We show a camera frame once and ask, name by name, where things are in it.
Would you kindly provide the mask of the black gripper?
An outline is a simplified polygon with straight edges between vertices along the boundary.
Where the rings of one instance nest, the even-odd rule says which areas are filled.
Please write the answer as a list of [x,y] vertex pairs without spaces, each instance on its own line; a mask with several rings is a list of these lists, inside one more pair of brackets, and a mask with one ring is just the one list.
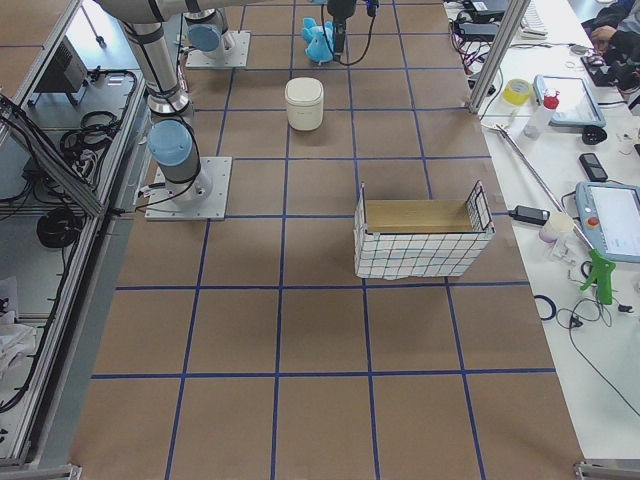
[[327,11],[333,17],[333,58],[340,61],[346,40],[346,20],[355,14],[356,0],[328,0]]

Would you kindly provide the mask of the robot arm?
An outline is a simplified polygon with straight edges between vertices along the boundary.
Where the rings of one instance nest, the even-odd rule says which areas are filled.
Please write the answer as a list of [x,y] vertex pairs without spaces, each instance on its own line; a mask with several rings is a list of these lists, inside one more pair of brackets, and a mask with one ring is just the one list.
[[101,1],[122,27],[146,82],[152,123],[147,146],[165,178],[169,199],[183,207],[205,199],[212,180],[203,170],[190,126],[193,106],[181,87],[164,23],[176,14],[207,11],[196,1]]
[[[325,7],[331,20],[317,23],[313,18],[303,19],[305,54],[317,64],[338,60],[344,51],[347,20],[354,15],[356,2],[312,1],[312,4]],[[251,33],[231,30],[223,9],[186,14],[183,24],[187,27],[187,68],[221,70],[247,65]]]

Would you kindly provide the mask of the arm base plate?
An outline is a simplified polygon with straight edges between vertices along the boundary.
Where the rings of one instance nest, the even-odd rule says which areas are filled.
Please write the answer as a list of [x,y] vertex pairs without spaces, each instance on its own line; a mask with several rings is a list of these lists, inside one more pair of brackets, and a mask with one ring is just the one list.
[[247,30],[220,33],[215,28],[189,32],[191,43],[186,60],[189,69],[220,70],[244,68],[247,65],[251,32]]
[[145,209],[150,221],[195,221],[225,219],[232,171],[231,157],[201,157],[201,170],[194,183],[181,195],[189,183],[178,185],[169,182],[153,189]]

